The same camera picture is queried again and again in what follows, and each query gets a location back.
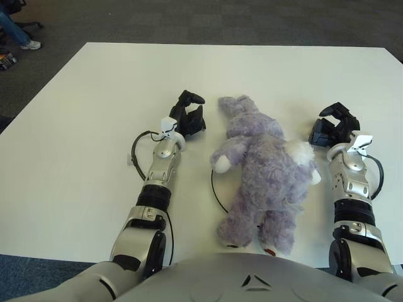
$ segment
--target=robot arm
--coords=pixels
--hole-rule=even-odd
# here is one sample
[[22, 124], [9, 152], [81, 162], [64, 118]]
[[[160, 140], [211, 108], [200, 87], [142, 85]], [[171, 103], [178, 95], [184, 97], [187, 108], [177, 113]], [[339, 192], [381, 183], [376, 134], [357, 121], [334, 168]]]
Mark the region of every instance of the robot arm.
[[152, 165], [137, 204], [112, 248], [110, 261], [97, 263], [56, 288], [12, 301], [113, 301], [162, 269], [167, 209], [173, 176], [185, 149], [184, 136], [206, 128], [202, 106], [186, 113], [185, 107], [191, 103], [203, 104], [204, 100], [184, 91], [171, 116], [162, 119]]
[[369, 157], [366, 148], [372, 143], [372, 135], [359, 131], [358, 120], [340, 103], [326, 108], [320, 115], [333, 115], [341, 121], [334, 126], [325, 118], [317, 120], [309, 138], [313, 145], [331, 147], [327, 152], [334, 203], [335, 240], [329, 251], [331, 272], [392, 301], [401, 301], [403, 278], [393, 274], [372, 211], [373, 198], [382, 187], [382, 166], [380, 185], [372, 195], [366, 179], [363, 159]]

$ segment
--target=sneaker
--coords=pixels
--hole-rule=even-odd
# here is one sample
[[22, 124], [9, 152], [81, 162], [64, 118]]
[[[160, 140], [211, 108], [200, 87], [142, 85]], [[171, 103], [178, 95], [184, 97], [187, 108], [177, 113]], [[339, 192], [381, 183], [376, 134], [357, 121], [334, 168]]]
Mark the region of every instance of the sneaker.
[[26, 49], [30, 49], [30, 50], [37, 50], [40, 48], [40, 42], [38, 41], [33, 41], [31, 40], [30, 43], [28, 43], [25, 46], [21, 46], [21, 49], [26, 50]]

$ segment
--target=stuffed animal leg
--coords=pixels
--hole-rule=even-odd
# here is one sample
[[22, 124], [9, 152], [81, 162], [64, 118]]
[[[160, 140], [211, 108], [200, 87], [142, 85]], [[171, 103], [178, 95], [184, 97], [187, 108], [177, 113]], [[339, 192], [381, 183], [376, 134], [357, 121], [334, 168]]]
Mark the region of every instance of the stuffed animal leg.
[[296, 212], [266, 211], [259, 228], [259, 242], [263, 250], [275, 255], [275, 250], [289, 254], [294, 244]]
[[231, 247], [247, 246], [256, 232], [255, 214], [256, 209], [238, 189], [227, 217], [217, 228], [221, 241]]

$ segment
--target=purple stuffed bunny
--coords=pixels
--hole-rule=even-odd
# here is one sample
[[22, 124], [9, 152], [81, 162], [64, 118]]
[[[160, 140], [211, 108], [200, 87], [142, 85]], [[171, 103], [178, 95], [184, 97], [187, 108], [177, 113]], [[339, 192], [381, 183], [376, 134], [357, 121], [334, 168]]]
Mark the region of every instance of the purple stuffed bunny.
[[259, 241], [269, 254], [291, 252], [295, 217], [310, 184], [321, 180], [307, 142], [286, 142], [279, 123], [247, 96], [219, 99], [232, 117], [228, 140], [211, 156], [215, 172], [242, 164], [242, 185], [217, 233], [225, 244], [247, 246], [260, 224]]

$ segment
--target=black triangle logo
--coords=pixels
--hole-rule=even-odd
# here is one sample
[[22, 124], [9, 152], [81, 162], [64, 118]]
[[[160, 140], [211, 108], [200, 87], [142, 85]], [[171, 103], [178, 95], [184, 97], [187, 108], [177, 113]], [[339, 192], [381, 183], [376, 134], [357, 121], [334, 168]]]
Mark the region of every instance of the black triangle logo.
[[271, 291], [271, 285], [257, 275], [247, 275], [241, 287], [246, 291]]

